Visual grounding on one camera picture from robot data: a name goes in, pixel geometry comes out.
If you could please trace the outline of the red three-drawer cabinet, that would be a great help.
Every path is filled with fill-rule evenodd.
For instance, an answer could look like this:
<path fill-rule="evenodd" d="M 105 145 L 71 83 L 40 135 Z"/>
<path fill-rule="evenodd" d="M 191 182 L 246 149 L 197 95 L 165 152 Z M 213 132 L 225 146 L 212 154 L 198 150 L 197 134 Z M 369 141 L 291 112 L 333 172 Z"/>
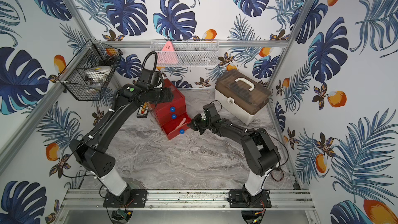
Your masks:
<path fill-rule="evenodd" d="M 168 79 L 164 82 L 167 88 L 172 89 L 174 99 L 168 103 L 150 104 L 150 110 L 168 140 L 172 140 L 188 130 L 191 118 L 187 114 L 186 100 L 183 94 Z M 186 118 L 185 124 L 178 127 L 183 118 Z"/>

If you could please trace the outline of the pink fruit knife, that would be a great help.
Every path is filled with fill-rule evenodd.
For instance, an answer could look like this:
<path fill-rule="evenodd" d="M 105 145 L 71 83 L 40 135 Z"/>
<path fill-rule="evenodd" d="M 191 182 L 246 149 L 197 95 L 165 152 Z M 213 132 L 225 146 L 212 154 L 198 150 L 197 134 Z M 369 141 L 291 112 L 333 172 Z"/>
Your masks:
<path fill-rule="evenodd" d="M 185 124 L 185 122 L 186 122 L 186 118 L 183 118 L 182 121 L 181 121 L 181 123 L 178 125 L 178 127 L 183 126 L 183 125 Z"/>

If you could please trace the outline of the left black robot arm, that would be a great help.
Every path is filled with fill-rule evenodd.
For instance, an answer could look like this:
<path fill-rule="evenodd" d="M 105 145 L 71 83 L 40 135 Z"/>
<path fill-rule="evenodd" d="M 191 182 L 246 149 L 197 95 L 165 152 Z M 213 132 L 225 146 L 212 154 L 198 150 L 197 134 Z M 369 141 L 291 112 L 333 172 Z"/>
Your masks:
<path fill-rule="evenodd" d="M 133 202 L 133 190 L 119 175 L 115 158 L 106 153 L 111 141 L 125 121 L 144 104 L 168 103 L 173 98 L 171 89 L 164 86 L 161 73 L 155 67 L 142 67 L 136 83 L 116 91 L 110 109 L 99 123 L 84 137 L 70 142 L 72 156 L 107 190 L 105 207 L 127 207 Z"/>

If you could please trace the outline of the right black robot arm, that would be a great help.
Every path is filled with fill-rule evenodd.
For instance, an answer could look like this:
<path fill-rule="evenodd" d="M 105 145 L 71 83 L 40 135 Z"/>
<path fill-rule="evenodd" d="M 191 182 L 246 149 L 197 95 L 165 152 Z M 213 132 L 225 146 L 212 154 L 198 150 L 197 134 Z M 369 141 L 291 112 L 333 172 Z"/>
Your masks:
<path fill-rule="evenodd" d="M 249 176 L 239 198 L 230 197 L 227 201 L 231 205 L 244 204 L 254 208 L 262 204 L 266 207 L 264 182 L 273 171 L 280 169 L 289 161 L 289 158 L 286 158 L 285 162 L 281 162 L 281 155 L 272 139 L 285 147 L 283 142 L 268 134 L 264 128 L 248 129 L 229 119 L 221 118 L 213 102 L 204 105 L 203 113 L 197 114 L 188 127 L 201 135 L 209 130 L 219 137 L 228 138 L 241 145 L 250 169 Z"/>

